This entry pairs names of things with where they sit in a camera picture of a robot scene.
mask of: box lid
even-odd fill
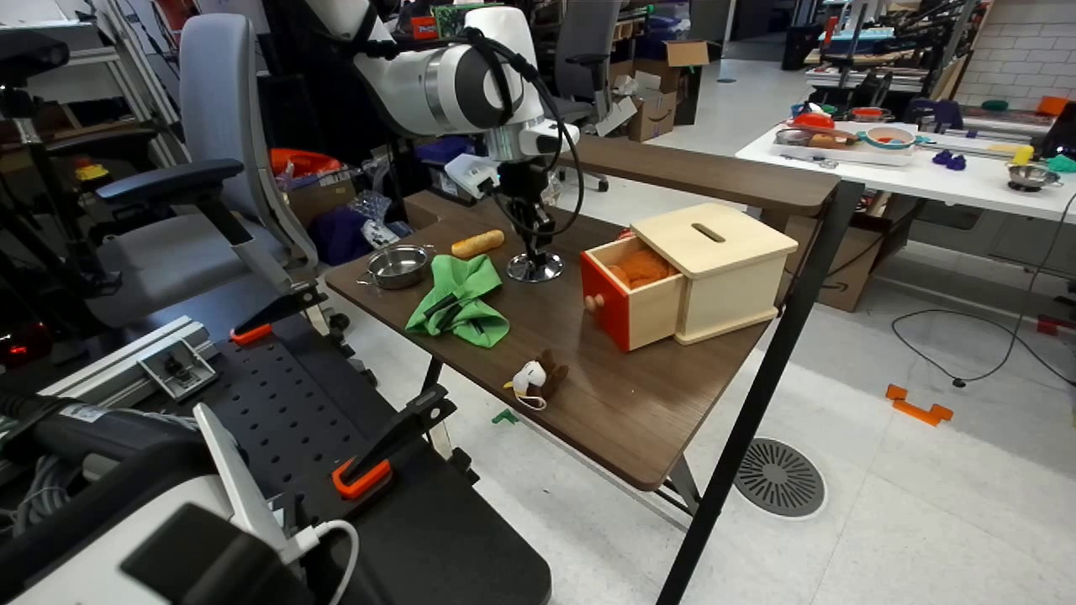
[[[707,39],[664,39],[664,64],[670,68],[702,68],[710,64]]]
[[[685,274],[702,274],[797,250],[789,234],[716,202],[645,218],[635,226],[635,232]]]

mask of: white cable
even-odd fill
[[[317,549],[327,536],[331,536],[331,530],[341,530],[341,536],[348,539],[348,553],[345,553],[339,586],[336,586],[336,590],[331,590],[331,598],[328,598],[328,605],[339,605],[341,594],[345,594],[348,579],[351,579],[356,569],[359,569],[359,549],[364,549],[359,530],[356,530],[348,522],[331,518],[331,522],[321,522],[321,524],[317,524],[317,528],[302,528],[302,530],[296,536],[296,549],[307,553],[307,550],[312,550],[312,549]]]

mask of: brown table top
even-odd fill
[[[413,214],[432,214],[432,226],[413,232],[409,241],[431,241],[440,251],[448,251],[449,241],[484,229],[512,232],[490,202],[461,207],[438,194],[413,194],[406,197],[406,207]],[[763,325],[693,346],[664,341],[635,352],[617,352],[582,306],[573,263],[582,250],[600,245],[617,232],[622,229],[608,223],[579,218],[552,245],[568,263],[563,274],[554,283],[512,283],[503,274],[503,263],[521,250],[521,241],[506,234],[506,245],[490,251],[503,287],[490,294],[488,302],[512,318],[512,333],[493,350],[466,346],[458,337],[426,341],[403,333],[406,317],[426,296],[431,283],[406,294],[359,287],[359,278],[365,278],[365,260],[328,268],[327,283],[502,399],[503,384],[527,360],[539,360],[542,350],[552,350],[568,365],[568,379],[549,411],[518,411],[571,447],[586,450],[632,487],[654,490],[682,456],[707,413],[716,406],[716,395],[749,355],[753,343],[763,337]]]
[[[780,214],[821,214],[839,185],[839,178],[821,170],[635,145],[626,139],[582,139],[579,164],[586,170],[728,197]]]

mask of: drawer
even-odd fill
[[[682,274],[635,234],[582,251],[582,296],[617,350],[670,341],[678,325]]]

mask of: wooden box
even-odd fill
[[[678,343],[775,317],[775,289],[797,241],[728,204],[693,204],[635,226],[682,273]]]
[[[614,274],[610,264],[639,250],[639,239],[617,239],[582,251],[579,263],[586,306],[617,350],[670,341],[678,318],[682,274],[675,268],[673,274],[635,289]]]

